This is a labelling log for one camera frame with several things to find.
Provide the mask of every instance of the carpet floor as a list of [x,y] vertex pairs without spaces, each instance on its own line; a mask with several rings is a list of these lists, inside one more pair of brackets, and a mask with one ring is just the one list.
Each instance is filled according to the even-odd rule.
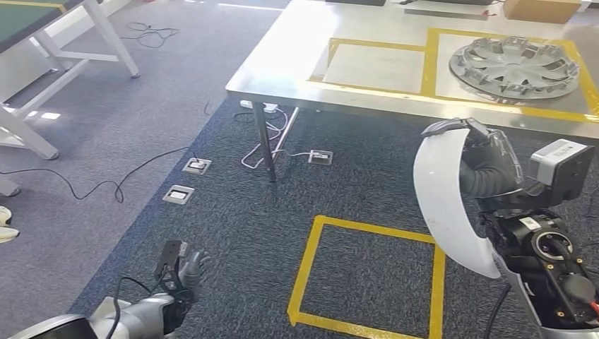
[[[200,302],[179,332],[181,338],[350,338],[312,326],[291,326],[287,319],[312,221],[315,215],[327,215],[427,233],[414,194],[412,166],[419,133],[434,120],[301,111],[285,149],[290,153],[330,150],[333,165],[310,165],[306,157],[283,155],[276,164],[278,182],[270,184],[263,167],[250,170],[239,163],[255,144],[257,132],[250,120],[245,124],[233,118],[238,111],[234,100],[223,102],[191,147],[199,157],[213,161],[208,172],[204,176],[183,173],[191,152],[183,156],[72,312],[89,314],[112,294],[120,274],[150,284],[164,242],[182,239],[206,249],[213,260]],[[504,130],[525,168],[530,154],[560,137]],[[196,189],[186,205],[161,200],[173,184]],[[579,243],[599,239],[597,220],[583,218],[597,185],[596,155],[582,197],[555,208]],[[474,216],[474,203],[465,201],[465,206]],[[583,251],[589,265],[598,267],[599,249],[588,246]],[[301,310],[426,338],[431,274],[430,245],[327,225]],[[447,260],[443,337],[481,338],[504,284]],[[143,295],[128,286],[121,296],[132,300]],[[499,312],[492,337],[535,338],[513,293]]]
[[[30,150],[1,147],[0,170],[49,168],[69,179],[82,196],[101,181],[119,181],[157,154],[189,145],[225,98],[226,83],[287,2],[133,0],[110,17],[120,36],[139,34],[127,28],[130,22],[178,28],[180,33],[159,49],[123,40],[141,70],[138,79],[130,79],[119,64],[90,63],[38,115],[26,119],[59,149],[60,158],[47,161]],[[143,42],[160,41],[154,36]],[[109,52],[93,29],[65,49]],[[11,106],[20,107],[48,80],[51,76],[19,93]],[[43,112],[60,117],[39,119]],[[0,309],[11,310],[0,317],[0,338],[68,310],[181,154],[162,157],[132,176],[124,185],[124,204],[114,201],[114,187],[108,185],[77,201],[60,178],[47,172],[9,176],[23,192],[0,197],[0,205],[13,211],[21,235],[0,246],[0,285],[11,291],[0,298]]]

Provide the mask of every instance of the yellow tape rectangle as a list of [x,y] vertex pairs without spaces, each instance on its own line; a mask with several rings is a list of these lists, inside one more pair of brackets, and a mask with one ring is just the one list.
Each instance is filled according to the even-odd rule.
[[19,6],[36,6],[36,7],[50,7],[56,8],[62,13],[66,13],[66,8],[62,4],[53,4],[50,2],[28,2],[28,1],[12,1],[12,0],[0,0],[1,5],[19,5]]
[[369,46],[369,47],[379,47],[379,48],[396,48],[396,49],[404,49],[409,51],[418,51],[425,53],[425,63],[422,71],[422,84],[420,87],[420,93],[409,93],[405,91],[399,90],[386,90],[384,88],[373,88],[367,86],[359,86],[359,85],[351,85],[344,83],[332,83],[324,81],[324,77],[311,77],[309,81],[326,83],[329,85],[334,85],[339,88],[354,88],[358,90],[368,90],[377,93],[391,93],[391,94],[411,94],[416,95],[421,98],[432,98],[443,100],[447,102],[469,102],[469,103],[477,103],[482,105],[483,109],[495,110],[495,107],[509,107],[517,109],[524,115],[531,115],[534,117],[544,117],[551,119],[560,119],[567,121],[576,121],[576,122],[589,122],[594,124],[599,124],[599,92],[593,82],[590,72],[586,67],[584,60],[579,54],[576,45],[571,40],[552,40],[552,39],[542,39],[538,37],[529,37],[531,42],[539,42],[545,44],[558,44],[564,48],[564,51],[572,60],[574,60],[580,66],[580,76],[579,83],[580,89],[583,93],[583,96],[586,101],[586,105],[588,108],[588,114],[580,114],[573,113],[567,111],[559,111],[556,109],[543,109],[537,107],[527,107],[527,106],[518,106],[518,105],[510,105],[503,104],[498,102],[483,102],[477,100],[469,100],[469,99],[461,99],[455,97],[444,97],[441,95],[436,95],[437,91],[437,59],[439,54],[439,40],[441,34],[447,35],[460,35],[460,36],[469,36],[469,37],[489,37],[489,38],[503,38],[506,35],[500,35],[495,33],[488,32],[472,32],[466,30],[449,30],[444,28],[429,28],[427,31],[427,41],[425,46],[417,46],[411,44],[394,44],[388,42],[376,42],[376,41],[366,41],[366,40],[351,40],[351,39],[338,39],[331,38],[329,40],[329,49],[328,49],[328,63],[331,63],[331,60],[335,56],[337,48],[340,44],[353,44],[353,45],[361,45],[361,46]]
[[409,239],[433,244],[434,258],[431,283],[432,288],[429,319],[429,339],[441,339],[443,332],[445,253],[443,253],[443,251],[435,244],[433,238],[428,234],[420,234],[416,232],[397,230],[395,228],[369,225],[362,222],[330,218],[324,215],[318,215],[314,218],[312,230],[310,231],[310,235],[308,236],[306,243],[306,249],[304,250],[304,256],[302,257],[302,262],[299,265],[299,270],[297,272],[297,277],[295,279],[289,305],[287,306],[287,314],[289,315],[289,321],[292,326],[295,326],[297,323],[304,323],[306,325],[357,335],[363,338],[422,339],[411,335],[389,332],[378,328],[370,328],[300,312],[302,299],[308,284],[308,277],[310,270],[312,269],[312,264],[314,263],[314,257],[316,256],[316,250],[318,249],[318,243],[320,241],[324,225],[344,227],[350,230],[371,232],[401,239]]
[[357,335],[363,338],[371,339],[421,339],[419,337],[412,337],[411,335],[394,333],[384,330],[378,330],[376,328],[370,328],[366,326],[356,325],[354,323],[346,323],[335,319],[324,318],[322,316],[313,316],[300,312],[297,317],[297,321],[305,323],[306,325],[324,328],[330,331],[337,331],[341,333],[347,333],[351,335]]

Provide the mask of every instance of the green tabletop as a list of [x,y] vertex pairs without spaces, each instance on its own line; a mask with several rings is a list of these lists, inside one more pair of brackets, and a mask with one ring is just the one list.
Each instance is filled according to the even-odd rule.
[[0,53],[60,18],[82,1],[0,0]]

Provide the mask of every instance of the stainless steel tabletop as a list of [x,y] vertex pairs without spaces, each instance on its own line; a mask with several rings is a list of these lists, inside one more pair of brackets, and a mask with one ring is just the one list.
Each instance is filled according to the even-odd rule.
[[[481,16],[487,9],[497,16]],[[388,1],[376,7],[293,0],[227,91],[239,99],[301,108],[474,117],[486,124],[599,138],[593,82],[599,79],[597,22],[595,9],[558,25],[507,20],[501,4]],[[579,88],[557,99],[518,102],[477,92],[449,72],[449,57],[459,47],[510,35],[563,46],[581,66]]]

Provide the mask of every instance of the white curved plastic panel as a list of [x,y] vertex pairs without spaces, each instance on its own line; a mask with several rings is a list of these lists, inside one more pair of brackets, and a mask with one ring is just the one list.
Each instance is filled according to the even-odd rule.
[[460,265],[499,278],[489,239],[474,233],[460,195],[460,159],[468,129],[425,138],[414,161],[414,187],[434,240]]

